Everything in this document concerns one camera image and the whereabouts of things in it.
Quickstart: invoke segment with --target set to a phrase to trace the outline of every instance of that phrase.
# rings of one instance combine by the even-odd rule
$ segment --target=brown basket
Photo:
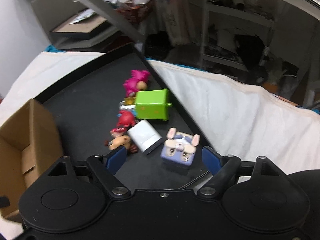
[[[128,0],[125,3],[131,5],[132,0]],[[118,13],[124,16],[129,22],[140,23],[142,22],[150,12],[153,10],[153,0],[150,0],[146,4],[132,7],[132,9],[116,9]]]

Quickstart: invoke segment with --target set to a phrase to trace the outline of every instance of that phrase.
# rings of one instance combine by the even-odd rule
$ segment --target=metal screw
[[[206,196],[210,196],[216,193],[216,190],[212,187],[203,187],[200,189],[200,193]]]
[[[115,195],[124,195],[128,193],[128,189],[126,187],[115,187],[112,193]]]
[[[160,197],[168,197],[169,194],[168,193],[160,193]]]

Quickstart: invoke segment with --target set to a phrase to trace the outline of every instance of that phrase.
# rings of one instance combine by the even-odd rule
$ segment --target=black table surface
[[[109,132],[116,127],[119,103],[125,97],[123,83],[131,77],[132,69],[146,69],[135,53],[86,75],[43,103],[55,118],[65,155],[74,162],[109,152],[104,141],[112,139]],[[148,89],[160,89],[153,77]],[[169,108],[169,121],[149,122],[163,138],[171,127],[192,134],[174,106]],[[149,155],[140,151],[128,155],[116,177],[132,191],[179,188],[207,171],[201,160],[203,146],[198,146],[191,168],[184,175],[164,166],[160,158],[162,147],[163,144]]]

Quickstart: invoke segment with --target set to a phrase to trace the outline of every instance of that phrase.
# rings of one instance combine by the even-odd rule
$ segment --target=white cloth
[[[40,53],[0,104],[0,125],[30,98],[102,54]],[[223,75],[149,63],[221,155],[233,154],[245,161],[264,155],[287,174],[320,169],[320,115]],[[22,228],[0,218],[0,232],[12,239]]]
[[[259,86],[150,61],[221,155],[267,156],[285,173],[320,169],[320,115]]]

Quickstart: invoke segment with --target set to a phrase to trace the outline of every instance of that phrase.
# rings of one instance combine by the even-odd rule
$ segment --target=pink-haired doll
[[[150,73],[147,70],[132,70],[132,78],[127,79],[123,86],[126,90],[126,97],[134,97],[136,92],[146,90]]]

